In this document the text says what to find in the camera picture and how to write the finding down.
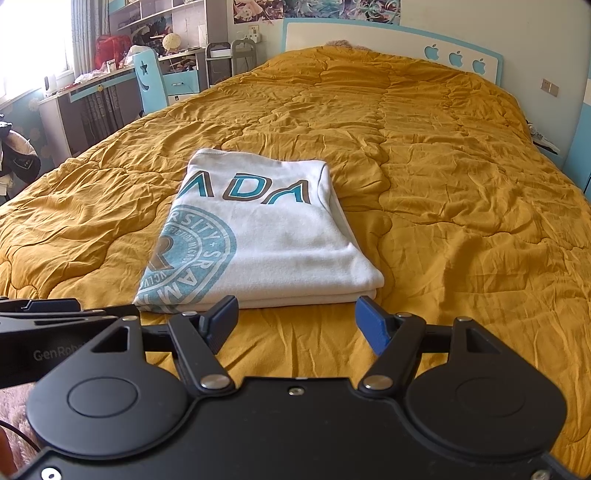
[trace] drawer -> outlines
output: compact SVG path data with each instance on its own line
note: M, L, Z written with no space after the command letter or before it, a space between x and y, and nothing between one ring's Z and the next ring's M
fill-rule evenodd
M197 70L191 72L169 73L163 76L166 95L186 95L188 93L199 93L199 81Z
M172 105L177 102L184 102L187 98L191 98L192 96L197 95L196 93L188 93L187 95L175 95L172 97L168 97L168 105Z

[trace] headboard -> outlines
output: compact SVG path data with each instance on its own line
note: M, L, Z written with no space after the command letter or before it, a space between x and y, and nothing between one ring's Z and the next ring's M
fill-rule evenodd
M380 53L435 61L501 84L502 55L462 40L362 20L286 18L283 21L282 51L317 47L330 40L348 40Z

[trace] plush pillow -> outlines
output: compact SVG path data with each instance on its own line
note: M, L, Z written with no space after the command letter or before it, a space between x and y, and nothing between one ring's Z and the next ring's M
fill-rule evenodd
M325 44L327 47L344 47L344 48L357 48L357 50L368 50L371 48L364 47L363 45L351 45L348 40L330 40Z

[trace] apple cutout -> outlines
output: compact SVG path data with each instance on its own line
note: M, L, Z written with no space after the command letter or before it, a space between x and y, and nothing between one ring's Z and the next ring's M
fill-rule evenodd
M476 73L478 73L479 75L484 75L485 72L485 63L484 63L484 59L480 59L480 60L474 60L472 62L472 70L474 70Z
M462 58L463 56L460 55L459 51L457 53L450 53L449 63L451 63L454 67L459 68L462 66Z
M437 44L435 43L435 45L433 45L432 47L426 47L425 48L425 56L429 59L429 60L439 60L439 48L436 48Z

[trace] chair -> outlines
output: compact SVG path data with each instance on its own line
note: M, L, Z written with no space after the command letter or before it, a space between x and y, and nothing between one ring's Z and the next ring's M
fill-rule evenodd
M134 69L144 113L153 113L166 108L168 97L156 52L149 49L134 55Z

